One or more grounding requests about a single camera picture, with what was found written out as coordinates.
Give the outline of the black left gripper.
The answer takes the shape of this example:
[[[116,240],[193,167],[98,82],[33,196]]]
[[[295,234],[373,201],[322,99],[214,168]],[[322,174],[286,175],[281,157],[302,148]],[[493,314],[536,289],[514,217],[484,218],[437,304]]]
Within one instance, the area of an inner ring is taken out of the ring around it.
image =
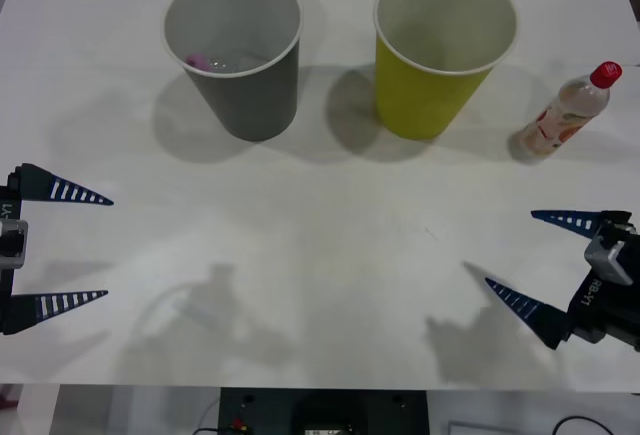
[[[114,202],[29,163],[17,166],[9,174],[7,183],[12,190],[1,188],[1,304],[5,305],[9,299],[9,305],[1,323],[1,333],[14,335],[108,294],[107,290],[97,290],[10,297],[14,271],[23,266],[21,200],[91,205],[113,205]]]

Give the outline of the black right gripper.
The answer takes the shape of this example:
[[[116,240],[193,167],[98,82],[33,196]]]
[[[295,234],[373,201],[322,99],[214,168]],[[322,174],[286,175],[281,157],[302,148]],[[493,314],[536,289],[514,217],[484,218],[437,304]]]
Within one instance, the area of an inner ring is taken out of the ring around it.
[[[632,214],[627,211],[533,210],[531,216],[589,240],[596,237],[604,241],[632,238]],[[611,336],[635,351],[639,350],[638,281],[632,285],[618,285],[602,280],[590,270],[571,299],[568,314],[492,278],[486,277],[485,283],[551,350],[567,341],[571,333],[592,344]]]

